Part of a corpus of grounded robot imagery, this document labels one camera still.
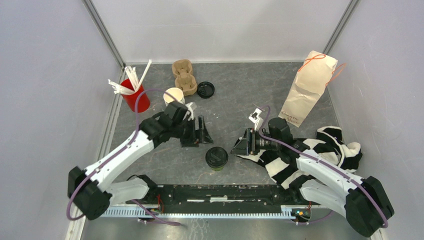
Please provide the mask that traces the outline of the green paper coffee cup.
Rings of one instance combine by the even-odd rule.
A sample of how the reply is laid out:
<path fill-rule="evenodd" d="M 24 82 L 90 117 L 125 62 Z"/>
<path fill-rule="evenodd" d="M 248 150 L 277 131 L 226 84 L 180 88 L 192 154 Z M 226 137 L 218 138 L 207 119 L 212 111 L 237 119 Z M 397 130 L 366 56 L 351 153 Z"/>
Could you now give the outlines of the green paper coffee cup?
<path fill-rule="evenodd" d="M 209 165 L 209 167 L 213 170 L 213 171 L 221 171 L 224 168 L 224 164 L 221 165 Z"/>

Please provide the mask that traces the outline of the black coffee lid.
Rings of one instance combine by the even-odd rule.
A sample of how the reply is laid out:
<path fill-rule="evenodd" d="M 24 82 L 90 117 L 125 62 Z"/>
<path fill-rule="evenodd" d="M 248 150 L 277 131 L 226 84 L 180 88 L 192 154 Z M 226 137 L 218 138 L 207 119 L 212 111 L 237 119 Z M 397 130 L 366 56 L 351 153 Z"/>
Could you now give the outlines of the black coffee lid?
<path fill-rule="evenodd" d="M 222 147 L 212 147 L 205 154 L 205 161 L 207 165 L 226 165 L 229 155 Z"/>

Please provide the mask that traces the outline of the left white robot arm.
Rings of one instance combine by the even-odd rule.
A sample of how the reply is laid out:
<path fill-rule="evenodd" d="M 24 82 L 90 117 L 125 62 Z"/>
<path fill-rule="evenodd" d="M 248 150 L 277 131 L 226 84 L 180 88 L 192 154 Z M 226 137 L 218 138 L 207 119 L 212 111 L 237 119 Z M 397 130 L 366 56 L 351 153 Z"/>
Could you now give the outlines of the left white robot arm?
<path fill-rule="evenodd" d="M 104 158 L 84 169 L 76 166 L 69 171 L 68 219 L 79 219 L 71 216 L 72 205 L 82 212 L 82 216 L 95 220 L 112 205 L 131 200 L 153 203 L 157 198 L 157 184 L 148 176 L 138 175 L 117 183 L 114 180 L 136 160 L 171 138 L 179 139 L 182 147 L 213 143 L 202 115 L 197 120 L 193 116 L 173 119 L 160 112 L 143 120 L 127 140 Z"/>

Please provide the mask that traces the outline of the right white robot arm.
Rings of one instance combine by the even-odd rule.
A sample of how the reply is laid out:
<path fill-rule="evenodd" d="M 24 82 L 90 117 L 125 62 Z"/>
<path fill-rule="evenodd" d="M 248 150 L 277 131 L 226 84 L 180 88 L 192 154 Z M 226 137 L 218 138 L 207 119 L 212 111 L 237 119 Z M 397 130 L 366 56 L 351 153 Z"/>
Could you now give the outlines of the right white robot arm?
<path fill-rule="evenodd" d="M 342 130 L 321 127 L 315 138 L 294 138 L 286 120 L 267 129 L 246 129 L 231 154 L 265 168 L 295 204 L 322 205 L 343 216 L 364 237 L 388 227 L 394 209 L 381 182 L 356 175 L 363 156 L 357 142 L 345 144 Z"/>

